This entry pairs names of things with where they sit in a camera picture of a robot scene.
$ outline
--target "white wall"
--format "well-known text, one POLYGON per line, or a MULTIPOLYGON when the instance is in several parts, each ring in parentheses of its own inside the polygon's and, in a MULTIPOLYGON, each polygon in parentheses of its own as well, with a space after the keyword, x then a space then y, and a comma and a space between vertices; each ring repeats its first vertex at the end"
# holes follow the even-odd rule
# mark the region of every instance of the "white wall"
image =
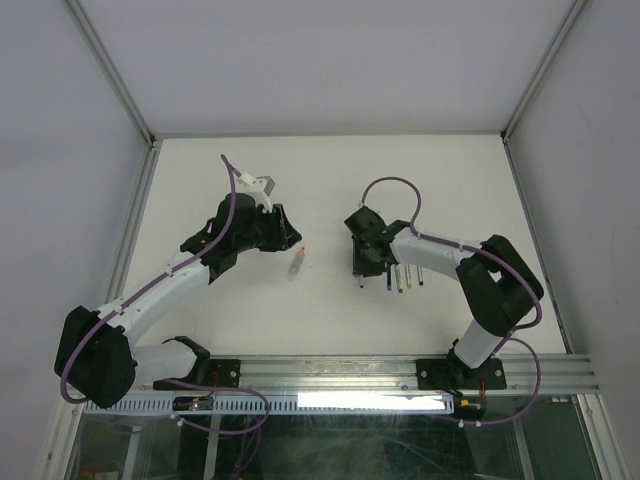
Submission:
POLYGON ((639 24, 639 2, 591 2, 512 138, 560 313, 638 477, 639 24))
POLYGON ((154 132, 485 131, 571 0, 83 0, 154 132))
POLYGON ((106 282, 143 144, 62 2, 0 3, 0 478, 29 478, 65 314, 106 282))

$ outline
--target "white ceiling panel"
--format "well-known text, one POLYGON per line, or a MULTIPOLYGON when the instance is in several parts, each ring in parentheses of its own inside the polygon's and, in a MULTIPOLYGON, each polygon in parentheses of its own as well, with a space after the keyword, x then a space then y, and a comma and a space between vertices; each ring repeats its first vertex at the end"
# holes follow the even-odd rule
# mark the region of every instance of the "white ceiling panel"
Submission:
POLYGON ((496 131, 570 0, 84 0, 154 133, 496 131))

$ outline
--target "cable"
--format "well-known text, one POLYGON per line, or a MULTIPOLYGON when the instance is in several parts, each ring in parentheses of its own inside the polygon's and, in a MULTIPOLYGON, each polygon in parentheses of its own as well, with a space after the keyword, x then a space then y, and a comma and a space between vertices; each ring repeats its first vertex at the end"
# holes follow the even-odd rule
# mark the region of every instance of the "cable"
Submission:
POLYGON ((236 463, 233 467, 233 470, 231 471, 231 475, 229 476, 229 480, 238 480, 238 478, 240 477, 240 474, 242 473, 242 471, 247 468, 249 465, 251 465, 251 462, 253 462, 253 459, 255 458, 256 454, 258 453, 258 451, 260 450, 260 442, 262 440, 262 430, 258 429, 256 431, 254 431, 251 434, 251 438, 249 438, 249 440, 247 441, 247 435, 243 435, 242 436, 242 443, 240 444, 240 454, 238 455, 238 458, 236 459, 236 463), (253 447, 253 452, 251 453, 251 455, 249 456, 249 459, 243 463, 244 457, 246 456, 249 447, 251 446, 251 444, 254 442, 255 440, 255 445, 253 447))
MULTIPOLYGON (((225 155, 220 155, 220 157, 222 158, 222 161, 225 167, 227 168, 227 173, 229 174, 229 183, 231 185, 231 200, 230 200, 229 215, 227 216, 227 220, 224 226, 222 227, 222 230, 220 230, 220 233, 218 234, 218 236, 214 238, 209 245, 207 245, 205 248, 200 250, 200 252, 198 252, 193 257, 190 257, 187 260, 174 266, 171 269, 171 274, 174 274, 181 268, 184 268, 187 265, 195 262, 204 254, 206 254, 209 250, 215 247, 220 242, 220 240, 222 240, 222 238, 226 235, 227 231, 229 230, 229 227, 231 226, 231 221, 233 220, 233 214, 236 208, 236 184, 235 184, 233 175, 234 175, 234 171, 237 171, 237 169, 233 165, 231 165, 231 163, 229 162, 229 160, 225 155)), ((138 290, 136 293, 131 295, 127 300, 125 300, 122 303, 121 308, 125 309, 129 307, 133 302, 138 300, 142 295, 147 293, 149 290, 151 290, 153 287, 155 287, 157 284, 159 284, 161 281, 163 281, 167 277, 169 277, 169 274, 167 272, 163 272, 160 275, 158 275, 156 278, 154 278, 149 283, 147 283, 142 288, 140 288, 140 290, 138 290)), ((62 370, 62 375, 60 375, 60 394, 62 395, 62 398, 64 398, 67 402, 73 403, 73 404, 79 404, 79 403, 84 403, 88 400, 88 398, 86 397, 73 398, 71 395, 69 395, 69 392, 67 390, 67 383, 69 380, 69 373, 71 372, 71 367, 77 360, 78 356, 80 355, 80 352, 82 352, 84 347, 89 343, 89 340, 91 340, 91 338, 98 332, 98 330, 100 330, 104 325, 106 325, 107 322, 109 322, 117 314, 118 313, 114 310, 112 312, 109 312, 107 315, 105 315, 103 319, 101 319, 98 323, 96 323, 93 326, 93 328, 89 330, 89 332, 87 332, 87 334, 82 338, 82 340, 80 340, 75 350, 71 353, 71 356, 69 356, 69 359, 67 360, 67 363, 65 364, 64 369, 62 370)))
MULTIPOLYGON (((205 390, 205 391, 211 390, 211 387, 203 387, 202 385, 195 385, 192 383, 183 382, 182 380, 177 380, 175 378, 170 378, 165 381, 169 383, 173 383, 174 385, 178 385, 179 387, 188 388, 190 390, 205 390)), ((248 388, 239 388, 239 387, 214 387, 213 390, 215 392, 246 393, 247 395, 253 395, 254 397, 258 397, 260 400, 262 400, 262 403, 264 403, 265 413, 262 417, 260 417, 260 419, 256 422, 255 425, 244 428, 242 430, 218 430, 215 428, 207 428, 207 427, 203 427, 202 425, 198 425, 197 423, 190 422, 189 420, 179 415, 174 415, 174 416, 178 418, 181 422, 184 422, 186 425, 189 425, 190 427, 197 428, 198 430, 202 430, 203 432, 214 433, 216 435, 243 435, 245 433, 250 433, 250 432, 253 432, 254 430, 258 430, 264 424, 264 422, 267 421, 271 408, 269 407, 269 400, 267 399, 267 397, 265 397, 260 392, 256 390, 251 390, 248 388)))
MULTIPOLYGON (((218 372, 213 372, 211 374, 211 376, 216 380, 216 382, 213 384, 213 387, 217 387, 220 384, 220 376, 218 375, 218 372)), ((210 397, 214 394, 215 390, 211 390, 209 393, 207 393, 207 397, 210 397)))
MULTIPOLYGON (((418 187, 416 187, 412 182, 410 182, 406 178, 402 178, 402 177, 382 177, 382 178, 378 178, 377 180, 374 180, 373 182, 371 182, 369 184, 369 186, 367 186, 367 188, 364 189, 364 192, 362 193, 362 199, 360 200, 360 204, 364 205, 364 202, 367 199, 367 195, 369 194, 369 190, 371 190, 371 188, 374 185, 376 185, 376 184, 378 184, 380 182, 385 182, 385 181, 390 181, 390 180, 396 181, 396 182, 401 182, 401 183, 404 183, 405 185, 408 185, 416 194, 417 205, 416 205, 415 211, 413 212, 413 216, 411 217, 411 220, 409 222, 409 228, 411 228, 411 231, 413 232, 414 235, 416 235, 418 238, 421 238, 423 240, 428 240, 430 242, 435 242, 435 243, 439 243, 441 245, 447 245, 449 247, 454 247, 454 248, 458 248, 458 249, 461 249, 461 250, 466 250, 467 252, 472 252, 472 253, 477 253, 479 255, 483 255, 483 256, 487 257, 489 260, 497 263, 502 268, 504 268, 507 272, 509 272, 518 281, 518 283, 520 283, 520 285, 522 285, 522 287, 525 289, 525 291, 527 292, 529 297, 531 297, 531 301, 533 302, 533 306, 536 309, 536 318, 533 321, 531 321, 530 323, 526 323, 524 325, 516 326, 513 329, 514 332, 517 331, 517 330, 524 330, 526 328, 535 327, 536 325, 538 325, 542 321, 542 306, 540 305, 540 301, 538 300, 538 297, 536 296, 535 292, 533 291, 533 289, 531 288, 529 283, 527 283, 527 281, 522 277, 522 275, 520 275, 507 262, 505 262, 501 258, 497 257, 496 255, 494 255, 494 254, 492 254, 490 252, 487 252, 486 250, 482 250, 481 248, 473 247, 471 245, 460 244, 460 243, 455 242, 453 240, 437 237, 435 235, 427 235, 427 234, 424 234, 424 233, 420 233, 420 231, 418 231, 418 229, 416 228, 416 219, 418 218, 418 215, 420 214, 420 209, 422 208, 422 195, 420 195, 420 190, 418 190, 418 187)), ((504 345, 505 342, 506 342, 506 339, 503 340, 498 345, 498 347, 496 347, 495 351, 498 351, 502 347, 502 345, 504 345)))

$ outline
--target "colored marker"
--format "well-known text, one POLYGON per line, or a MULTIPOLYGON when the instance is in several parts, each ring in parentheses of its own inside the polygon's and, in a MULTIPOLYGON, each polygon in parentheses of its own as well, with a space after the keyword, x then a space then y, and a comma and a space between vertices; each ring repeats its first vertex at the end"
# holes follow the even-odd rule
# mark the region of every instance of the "colored marker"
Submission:
POLYGON ((391 265, 387 264, 387 292, 393 290, 391 286, 391 265))

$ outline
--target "light strip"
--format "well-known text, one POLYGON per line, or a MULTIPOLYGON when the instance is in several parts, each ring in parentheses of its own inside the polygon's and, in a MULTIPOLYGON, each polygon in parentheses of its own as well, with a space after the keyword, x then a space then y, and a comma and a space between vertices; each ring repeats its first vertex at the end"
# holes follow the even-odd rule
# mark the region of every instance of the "light strip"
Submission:
POLYGON ((377 395, 350 392, 299 393, 298 407, 396 411, 446 411, 442 395, 377 395))

